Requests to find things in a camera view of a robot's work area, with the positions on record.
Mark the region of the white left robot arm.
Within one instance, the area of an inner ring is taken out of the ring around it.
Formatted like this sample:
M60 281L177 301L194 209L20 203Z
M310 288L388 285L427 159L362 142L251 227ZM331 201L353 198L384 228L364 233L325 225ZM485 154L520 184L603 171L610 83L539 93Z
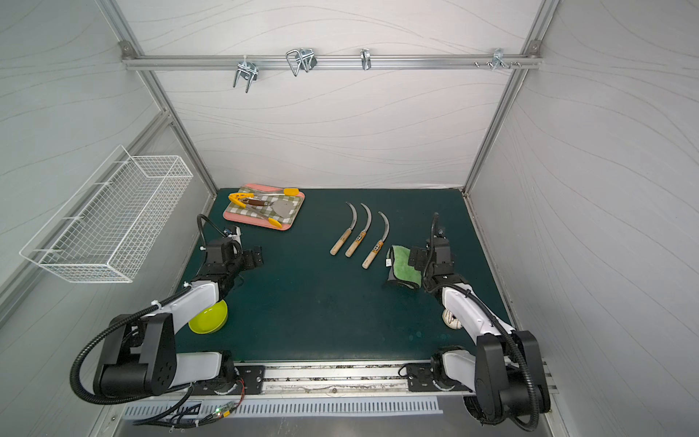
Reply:
M240 273L263 265L261 247L243 249L240 232L226 231L204 246L205 258L179 293L114 318L69 371L73 393L97 405L136 402L210 382L232 389L238 370L229 351L179 353L176 335L200 313L223 302Z

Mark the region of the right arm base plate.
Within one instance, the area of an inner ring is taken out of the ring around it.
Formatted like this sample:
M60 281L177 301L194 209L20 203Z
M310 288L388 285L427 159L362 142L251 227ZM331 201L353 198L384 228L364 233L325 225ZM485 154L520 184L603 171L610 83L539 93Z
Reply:
M398 370L400 378L407 382L410 393L472 393L468 387L454 380L438 380L433 375L433 366L427 362L409 362Z

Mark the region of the green and black rag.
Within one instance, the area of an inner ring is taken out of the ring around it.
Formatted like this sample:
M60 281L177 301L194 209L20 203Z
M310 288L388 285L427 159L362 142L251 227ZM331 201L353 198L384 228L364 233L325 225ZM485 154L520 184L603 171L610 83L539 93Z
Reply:
M387 282L410 290L422 287L422 273L410 264L411 250L399 245L389 248L385 265L389 269Z

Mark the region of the small sickle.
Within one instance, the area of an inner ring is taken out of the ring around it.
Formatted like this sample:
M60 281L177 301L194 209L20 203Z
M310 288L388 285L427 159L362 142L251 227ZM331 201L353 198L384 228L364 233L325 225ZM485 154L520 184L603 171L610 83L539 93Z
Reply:
M382 217L383 222L384 222L384 232L382 234L382 237L376 242L373 249L369 252L367 257L362 262L363 269L369 269L369 267L373 263L373 260L375 260L377 258L377 256L379 255L380 251L382 250L382 248L384 246L384 243L386 242L386 240L390 234L391 225L390 225L390 221L389 221L388 217L382 211L380 211L379 214Z
M351 213L352 213L351 224L349 224L349 227L347 227L347 229L345 229L344 233L342 233L340 238L338 238L338 240L335 242L335 244L333 245L333 247L329 251L329 254L331 256L336 256L338 254L338 252L340 251L340 249L342 248L344 243L349 239L349 237L351 236L351 233L354 231L354 229L356 227L357 218L358 218L356 208L353 204L351 204L351 202L347 202L347 205L349 206L349 209L351 210Z
M372 223L371 209L364 203L362 203L360 205L364 208L364 210L366 212L367 220L366 220L366 224L365 224L363 230L358 234L358 236L355 238L355 240L353 240L351 245L347 248L347 251L345 251L345 256L347 258L351 258L352 255L356 252L356 250L360 246L360 244L362 244L362 242L364 241L364 239L365 239L365 237L366 237L366 235L371 227L371 223Z

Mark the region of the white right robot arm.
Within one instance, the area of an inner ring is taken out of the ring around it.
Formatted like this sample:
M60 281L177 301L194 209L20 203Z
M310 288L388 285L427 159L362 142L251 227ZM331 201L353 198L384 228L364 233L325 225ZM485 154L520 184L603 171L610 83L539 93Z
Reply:
M447 349L433 357L433 381L446 389L460 384L469 414L483 425L507 420L537 430L551 398L537 338L499 318L455 271L451 244L432 231L425 249L412 249L409 264L422 273L422 286L467 331L476 351Z

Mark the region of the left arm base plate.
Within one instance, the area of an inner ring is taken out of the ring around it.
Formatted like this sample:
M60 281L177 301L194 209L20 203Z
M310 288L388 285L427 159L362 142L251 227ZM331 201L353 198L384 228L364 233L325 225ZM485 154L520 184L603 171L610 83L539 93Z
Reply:
M262 365L237 365L235 368L224 367L211 380L196 382L194 395L200 396L233 396L262 392L265 367Z

